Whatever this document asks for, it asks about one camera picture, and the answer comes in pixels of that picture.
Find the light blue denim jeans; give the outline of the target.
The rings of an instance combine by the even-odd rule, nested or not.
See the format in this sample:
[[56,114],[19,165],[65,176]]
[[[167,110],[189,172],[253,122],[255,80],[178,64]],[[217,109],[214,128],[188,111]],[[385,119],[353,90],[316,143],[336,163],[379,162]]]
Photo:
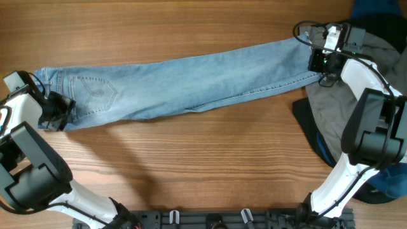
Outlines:
[[316,82],[307,37],[150,64],[44,67],[34,81],[75,101],[67,130],[199,113]]

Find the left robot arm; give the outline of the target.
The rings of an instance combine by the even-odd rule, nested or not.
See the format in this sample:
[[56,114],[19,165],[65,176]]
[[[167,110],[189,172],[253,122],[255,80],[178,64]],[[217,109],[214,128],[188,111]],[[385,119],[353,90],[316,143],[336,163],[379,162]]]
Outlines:
[[124,205],[76,182],[64,159],[38,134],[49,102],[23,89],[1,101],[1,208],[17,215],[61,212],[89,228],[139,228]]

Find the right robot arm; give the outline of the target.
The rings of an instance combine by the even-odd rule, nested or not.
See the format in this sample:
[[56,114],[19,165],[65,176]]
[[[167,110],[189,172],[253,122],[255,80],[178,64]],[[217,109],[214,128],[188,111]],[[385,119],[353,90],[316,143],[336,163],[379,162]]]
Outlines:
[[341,137],[341,156],[319,188],[296,209],[296,228],[332,228],[363,184],[406,153],[406,97],[357,55],[344,53],[341,80],[357,104]]

